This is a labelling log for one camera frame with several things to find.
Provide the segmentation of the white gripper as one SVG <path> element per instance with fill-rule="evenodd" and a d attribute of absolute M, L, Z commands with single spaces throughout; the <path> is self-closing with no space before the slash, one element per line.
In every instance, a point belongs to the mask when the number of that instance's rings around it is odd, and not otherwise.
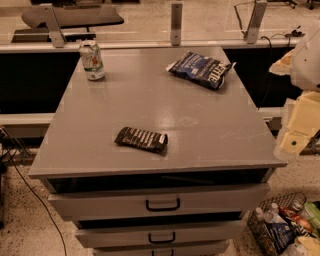
<path fill-rule="evenodd" d="M 293 161 L 320 130 L 320 93 L 303 92 L 295 101 L 289 119 L 288 132 L 281 129 L 276 138 L 274 156 L 282 161 Z"/>

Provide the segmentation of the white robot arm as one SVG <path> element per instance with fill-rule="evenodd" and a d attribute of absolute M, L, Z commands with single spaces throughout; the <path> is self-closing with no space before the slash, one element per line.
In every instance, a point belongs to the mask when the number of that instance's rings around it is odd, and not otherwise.
<path fill-rule="evenodd" d="M 274 155 L 283 161 L 296 158 L 320 130 L 320 20 L 317 19 L 295 48 L 277 60 L 269 72 L 289 75 L 302 94 L 285 104 Z"/>

